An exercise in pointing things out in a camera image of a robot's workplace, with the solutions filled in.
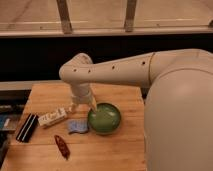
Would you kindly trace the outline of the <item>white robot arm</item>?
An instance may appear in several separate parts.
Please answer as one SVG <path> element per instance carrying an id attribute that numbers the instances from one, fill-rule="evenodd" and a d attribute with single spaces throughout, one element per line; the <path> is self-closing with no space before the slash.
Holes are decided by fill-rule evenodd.
<path id="1" fill-rule="evenodd" d="M 75 104 L 92 101 L 92 83 L 148 91 L 144 110 L 146 171 L 213 171 L 213 53 L 151 52 L 93 63 L 79 53 L 63 64 Z"/>

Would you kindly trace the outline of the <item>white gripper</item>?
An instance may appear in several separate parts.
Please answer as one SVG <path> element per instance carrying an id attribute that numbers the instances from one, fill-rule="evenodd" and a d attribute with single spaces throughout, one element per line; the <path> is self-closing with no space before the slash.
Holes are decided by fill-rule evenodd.
<path id="1" fill-rule="evenodd" d="M 88 104 L 88 103 L 89 103 L 89 107 L 93 111 L 97 111 L 97 102 L 94 98 L 92 98 L 92 90 L 89 84 L 87 83 L 72 84 L 70 88 L 72 92 L 71 98 L 72 98 L 72 101 L 74 102 L 68 108 L 68 111 L 70 113 L 76 112 L 76 109 L 77 109 L 76 104 Z"/>

